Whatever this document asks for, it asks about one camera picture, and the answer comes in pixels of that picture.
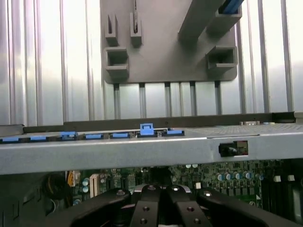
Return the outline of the grey parts rack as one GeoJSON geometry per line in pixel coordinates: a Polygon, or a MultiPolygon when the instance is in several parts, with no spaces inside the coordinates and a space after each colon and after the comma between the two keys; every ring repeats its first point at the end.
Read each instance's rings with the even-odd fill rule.
{"type": "Polygon", "coordinates": [[[231,81],[237,76],[235,26],[225,0],[100,0],[102,74],[109,84],[231,81]]]}

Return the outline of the white expansion slot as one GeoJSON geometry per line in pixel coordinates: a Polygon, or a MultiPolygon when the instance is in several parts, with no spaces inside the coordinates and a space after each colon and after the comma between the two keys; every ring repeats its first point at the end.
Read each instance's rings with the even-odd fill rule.
{"type": "Polygon", "coordinates": [[[99,195],[99,174],[92,174],[90,180],[90,197],[96,197],[99,195]]]}

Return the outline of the hard disk with blue carrier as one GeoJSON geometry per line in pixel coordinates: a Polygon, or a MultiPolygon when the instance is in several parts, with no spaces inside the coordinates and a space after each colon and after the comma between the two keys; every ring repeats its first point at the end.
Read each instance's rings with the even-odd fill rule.
{"type": "Polygon", "coordinates": [[[237,14],[239,11],[239,7],[243,3],[244,0],[225,0],[222,6],[218,9],[219,14],[237,14]]]}

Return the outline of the black open PC case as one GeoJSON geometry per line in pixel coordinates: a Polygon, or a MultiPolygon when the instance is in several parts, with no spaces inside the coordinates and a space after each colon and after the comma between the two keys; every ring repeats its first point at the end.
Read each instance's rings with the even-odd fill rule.
{"type": "MultiPolygon", "coordinates": [[[[47,217],[77,205],[66,171],[303,159],[303,112],[5,125],[2,138],[18,141],[0,143],[0,227],[45,227],[47,217]],[[152,123],[155,135],[141,137],[142,123],[152,123]],[[184,136],[165,136],[167,130],[183,130],[184,136]],[[61,140],[63,131],[78,137],[61,140]],[[130,137],[111,139],[116,132],[130,137]],[[85,140],[86,134],[97,133],[103,139],[85,140]],[[32,136],[47,141],[30,142],[32,136]]],[[[161,188],[158,227],[183,227],[165,189],[191,190],[148,183],[130,193],[144,185],[161,188]]]]}

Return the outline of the blue raised latch tab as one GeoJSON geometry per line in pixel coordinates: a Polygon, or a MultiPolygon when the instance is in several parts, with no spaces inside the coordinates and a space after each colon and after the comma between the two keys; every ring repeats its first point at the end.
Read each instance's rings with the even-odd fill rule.
{"type": "Polygon", "coordinates": [[[155,135],[154,127],[152,123],[142,123],[140,124],[140,136],[141,137],[151,137],[155,135]]]}

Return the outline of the green motherboard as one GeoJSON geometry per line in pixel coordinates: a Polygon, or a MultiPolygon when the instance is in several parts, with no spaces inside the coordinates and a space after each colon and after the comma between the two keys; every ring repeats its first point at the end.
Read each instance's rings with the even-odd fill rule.
{"type": "Polygon", "coordinates": [[[66,171],[73,203],[90,198],[90,176],[99,174],[99,192],[134,192],[141,184],[180,184],[193,194],[212,188],[303,225],[303,159],[255,160],[141,168],[66,171]]]}

